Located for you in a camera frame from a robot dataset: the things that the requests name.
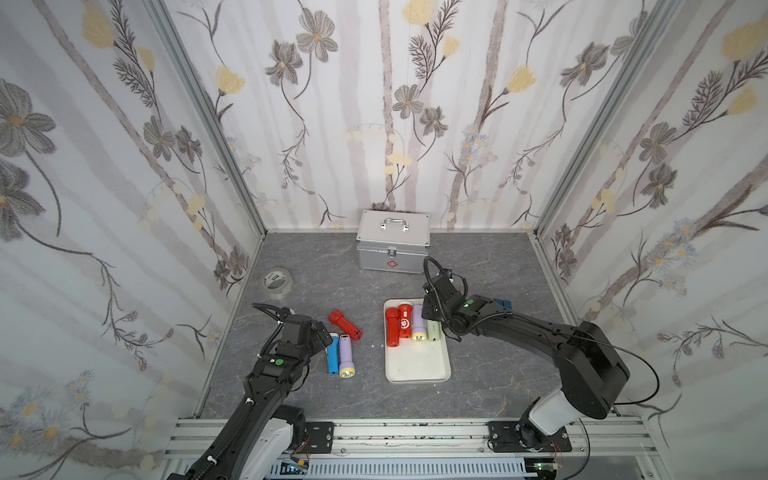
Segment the green flashlight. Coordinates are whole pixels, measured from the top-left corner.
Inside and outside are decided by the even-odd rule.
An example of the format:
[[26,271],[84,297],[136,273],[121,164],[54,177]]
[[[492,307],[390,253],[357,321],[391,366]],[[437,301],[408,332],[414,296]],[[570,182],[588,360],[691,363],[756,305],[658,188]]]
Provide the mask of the green flashlight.
[[440,323],[434,320],[426,320],[425,325],[427,330],[427,340],[429,342],[439,342],[442,335]]

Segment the plain red flashlight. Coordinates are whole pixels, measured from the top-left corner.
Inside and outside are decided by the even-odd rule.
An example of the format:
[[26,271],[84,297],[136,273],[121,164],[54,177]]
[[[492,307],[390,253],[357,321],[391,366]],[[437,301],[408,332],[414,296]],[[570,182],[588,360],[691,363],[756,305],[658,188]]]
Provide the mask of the plain red flashlight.
[[388,308],[385,311],[387,325],[386,345],[390,348],[396,348],[400,342],[400,312],[398,308]]

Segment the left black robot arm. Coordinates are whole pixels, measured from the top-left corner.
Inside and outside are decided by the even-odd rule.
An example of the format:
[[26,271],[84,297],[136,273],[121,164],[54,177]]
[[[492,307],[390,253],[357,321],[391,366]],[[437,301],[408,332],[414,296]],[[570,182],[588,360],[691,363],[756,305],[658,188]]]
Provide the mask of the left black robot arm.
[[244,395],[210,446],[184,473],[170,479],[241,479],[254,467],[256,447],[268,421],[278,413],[299,420],[297,408],[283,407],[289,393],[308,375],[314,355],[332,344],[323,322],[297,314],[288,307],[252,305],[277,322],[261,348],[251,372],[243,380]]

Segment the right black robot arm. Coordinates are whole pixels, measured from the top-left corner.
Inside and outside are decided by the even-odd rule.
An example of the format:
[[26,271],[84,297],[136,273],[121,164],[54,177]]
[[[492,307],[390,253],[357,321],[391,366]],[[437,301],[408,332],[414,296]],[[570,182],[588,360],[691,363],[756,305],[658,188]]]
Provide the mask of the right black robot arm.
[[452,271],[431,256],[423,260],[422,268],[423,317],[437,322],[450,339],[460,342],[467,335],[496,339],[532,352],[557,369],[559,386],[534,400],[513,428],[512,437],[522,449],[539,451],[574,421],[603,420],[616,405],[637,405],[637,400],[618,400],[631,377],[622,353],[641,361],[654,377],[654,390],[643,400],[659,393],[661,380],[652,364],[613,345],[597,324],[544,321],[505,308],[490,297],[472,295],[465,279],[456,287]]

